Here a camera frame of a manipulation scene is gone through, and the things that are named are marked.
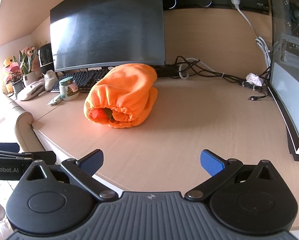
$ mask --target white cable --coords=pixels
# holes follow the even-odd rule
[[[264,54],[264,59],[265,59],[265,64],[266,64],[266,68],[270,67],[270,50],[268,49],[268,46],[266,44],[266,42],[264,41],[264,39],[260,36],[257,35],[253,25],[251,25],[251,22],[248,20],[248,18],[245,16],[245,14],[243,14],[243,12],[240,10],[239,8],[239,4],[240,4],[240,0],[231,0],[232,4],[235,6],[235,8],[237,9],[237,11],[245,18],[245,20],[248,22],[248,24],[250,25],[250,27],[253,29],[254,33],[255,33],[255,41],[257,46],[260,48],[260,50],[263,52]]]
[[[198,61],[198,59],[197,58],[193,58],[193,57],[188,57],[186,60],[195,60],[195,61]],[[201,60],[198,62],[198,63],[201,63],[202,65],[204,65],[206,68],[208,68],[209,70],[211,70],[211,71],[213,71],[213,72],[215,72],[215,70],[213,70],[212,68],[210,68],[208,65],[206,65],[204,62],[202,62]],[[183,64],[185,64],[185,63],[182,63],[182,64],[180,64],[179,65],[179,68],[178,68],[178,71],[179,71],[179,76],[180,76],[180,78],[181,79],[187,79],[188,77],[189,77],[189,73],[188,73],[188,71],[186,70],[186,77],[184,77],[183,75],[182,75],[182,73],[181,73],[181,70],[182,70],[182,66],[183,66]]]

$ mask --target orange cloth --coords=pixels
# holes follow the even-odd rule
[[[148,117],[157,98],[152,87],[156,71],[144,64],[124,64],[110,70],[91,89],[84,104],[85,116],[110,127],[125,128],[141,124]],[[114,121],[98,108],[110,108]]]

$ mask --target glass jar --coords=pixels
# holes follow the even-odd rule
[[[78,97],[79,89],[73,77],[59,81],[59,92],[63,100],[70,101]]]

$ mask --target keyboard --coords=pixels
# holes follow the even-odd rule
[[[93,69],[88,71],[73,72],[64,74],[60,80],[73,77],[76,81],[79,91],[89,92],[91,88],[100,81],[109,72],[108,68],[105,69]],[[53,85],[51,92],[59,92],[59,81]]]

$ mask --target ribbed surface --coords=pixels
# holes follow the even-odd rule
[[[38,240],[13,234],[9,240]],[[201,203],[184,200],[179,192],[125,192],[115,203],[102,203],[80,228],[50,240],[296,240],[287,232],[250,237],[217,223]]]
[[[205,151],[202,151],[201,153],[201,166],[211,176],[214,176],[225,168],[223,163],[219,162]]]
[[[93,176],[98,171],[104,162],[104,154],[102,151],[92,155],[83,163],[80,163],[79,167],[85,171],[88,175]]]

